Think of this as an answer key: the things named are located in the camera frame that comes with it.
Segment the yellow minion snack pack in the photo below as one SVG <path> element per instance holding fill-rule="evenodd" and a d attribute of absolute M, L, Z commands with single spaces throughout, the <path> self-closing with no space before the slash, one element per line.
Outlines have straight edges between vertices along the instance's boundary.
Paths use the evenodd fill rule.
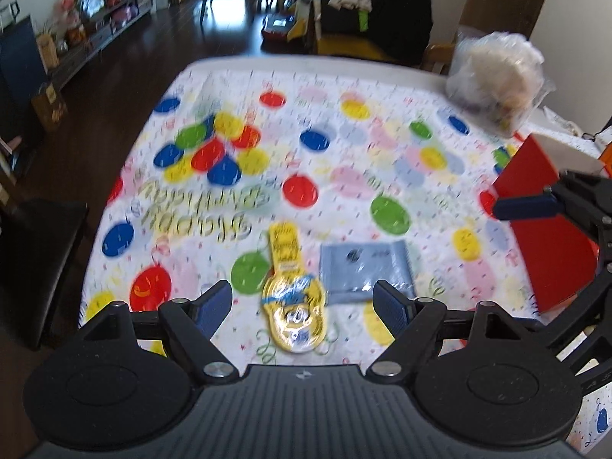
<path fill-rule="evenodd" d="M 279 222 L 269 228 L 272 276 L 260 303 L 273 341 L 291 353 L 312 351 L 325 340 L 327 294 L 319 278 L 306 269 L 298 228 Z"/>

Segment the clear bag of snacks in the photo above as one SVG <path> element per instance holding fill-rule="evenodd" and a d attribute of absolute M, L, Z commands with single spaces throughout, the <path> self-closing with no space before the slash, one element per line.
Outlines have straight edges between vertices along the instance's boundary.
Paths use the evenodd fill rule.
<path fill-rule="evenodd" d="M 454 49 L 446 95 L 510 137 L 555 90 L 544 62 L 542 52 L 520 33 L 465 38 Z"/>

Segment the balloon birthday tablecloth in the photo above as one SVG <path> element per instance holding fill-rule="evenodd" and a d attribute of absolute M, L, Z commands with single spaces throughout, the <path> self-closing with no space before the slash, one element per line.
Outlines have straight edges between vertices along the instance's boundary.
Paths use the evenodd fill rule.
<path fill-rule="evenodd" d="M 221 279 L 234 304 L 215 336 L 239 368 L 370 363 L 391 337 L 365 297 L 330 304 L 312 351 L 276 345 L 260 296 L 268 231 L 297 227 L 304 264 L 334 244 L 402 244 L 416 293 L 532 315 L 510 226 L 488 213 L 493 182 L 538 132 L 496 137 L 442 93 L 308 73 L 194 65 L 170 86 L 132 148 L 99 223 L 82 316 L 195 297 Z"/>

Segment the brown paper bag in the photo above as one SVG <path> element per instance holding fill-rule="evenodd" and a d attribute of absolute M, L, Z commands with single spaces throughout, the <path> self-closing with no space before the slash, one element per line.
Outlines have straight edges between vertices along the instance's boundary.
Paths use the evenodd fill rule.
<path fill-rule="evenodd" d="M 58 130 L 67 116 L 67 104 L 52 83 L 42 84 L 38 93 L 31 98 L 32 107 L 48 133 Z"/>

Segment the light blue snack packet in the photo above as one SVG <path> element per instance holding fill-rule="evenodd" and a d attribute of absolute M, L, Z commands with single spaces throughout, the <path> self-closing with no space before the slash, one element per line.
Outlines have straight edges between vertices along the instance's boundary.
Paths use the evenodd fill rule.
<path fill-rule="evenodd" d="M 408 249 L 403 241 L 322 244 L 319 279 L 326 290 L 327 304 L 371 301 L 379 280 L 408 298 L 415 296 Z"/>

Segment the long tv cabinet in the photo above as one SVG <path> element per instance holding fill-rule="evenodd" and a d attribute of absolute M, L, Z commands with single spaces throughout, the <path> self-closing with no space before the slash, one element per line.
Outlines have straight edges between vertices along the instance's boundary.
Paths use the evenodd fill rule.
<path fill-rule="evenodd" d="M 99 11 L 85 26 L 81 44 L 69 46 L 59 57 L 59 64 L 49 72 L 53 85 L 61 90 L 93 58 L 119 38 L 153 9 L 153 0 L 120 0 L 113 7 Z"/>

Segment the black dining chair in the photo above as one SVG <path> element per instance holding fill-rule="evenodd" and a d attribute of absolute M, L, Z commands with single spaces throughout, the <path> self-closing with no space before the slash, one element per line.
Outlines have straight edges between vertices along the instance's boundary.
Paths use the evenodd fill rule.
<path fill-rule="evenodd" d="M 1 207 L 1 326 L 29 349 L 48 336 L 88 214 L 83 202 L 32 199 Z"/>

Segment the black jacket on chair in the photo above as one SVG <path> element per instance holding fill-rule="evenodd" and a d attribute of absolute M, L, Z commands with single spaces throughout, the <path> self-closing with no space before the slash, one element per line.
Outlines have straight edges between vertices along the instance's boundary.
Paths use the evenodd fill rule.
<path fill-rule="evenodd" d="M 431 0 L 311 0 L 307 35 L 319 55 L 418 67 L 431 28 Z"/>

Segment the red white cardboard box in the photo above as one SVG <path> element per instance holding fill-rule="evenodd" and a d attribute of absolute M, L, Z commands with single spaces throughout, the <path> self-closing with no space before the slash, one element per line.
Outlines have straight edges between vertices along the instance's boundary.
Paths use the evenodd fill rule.
<path fill-rule="evenodd" d="M 494 182 L 500 199 L 542 194 L 564 170 L 607 174 L 591 155 L 553 138 L 531 134 Z M 510 223 L 539 313 L 572 298 L 596 275 L 599 248 L 564 216 Z"/>

